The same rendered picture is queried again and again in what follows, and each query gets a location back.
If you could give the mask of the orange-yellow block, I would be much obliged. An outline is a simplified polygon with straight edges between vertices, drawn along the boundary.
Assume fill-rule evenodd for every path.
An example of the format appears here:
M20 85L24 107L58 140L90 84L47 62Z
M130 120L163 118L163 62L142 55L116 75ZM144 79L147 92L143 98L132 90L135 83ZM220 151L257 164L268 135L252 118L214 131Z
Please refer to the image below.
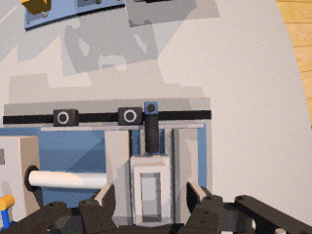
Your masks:
M52 0L21 0L21 3L33 16L52 10Z

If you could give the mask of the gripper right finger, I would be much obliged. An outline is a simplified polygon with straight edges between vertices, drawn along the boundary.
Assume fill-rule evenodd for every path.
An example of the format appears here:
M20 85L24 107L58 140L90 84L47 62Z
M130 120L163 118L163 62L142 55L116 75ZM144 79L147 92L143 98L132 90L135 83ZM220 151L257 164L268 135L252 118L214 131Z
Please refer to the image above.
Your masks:
M312 226L252 196L236 196L234 203L227 203L211 194L196 181L186 182L186 203L192 214L177 234L312 234Z

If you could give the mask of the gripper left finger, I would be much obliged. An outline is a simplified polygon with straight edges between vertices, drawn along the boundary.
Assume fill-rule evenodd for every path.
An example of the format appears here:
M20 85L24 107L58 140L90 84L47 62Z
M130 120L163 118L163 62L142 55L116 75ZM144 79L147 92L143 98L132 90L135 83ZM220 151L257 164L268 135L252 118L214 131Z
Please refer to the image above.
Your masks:
M116 206L114 184L105 184L78 206L68 208L65 202L54 201L0 234L47 234L50 225L51 234L124 234L112 220Z

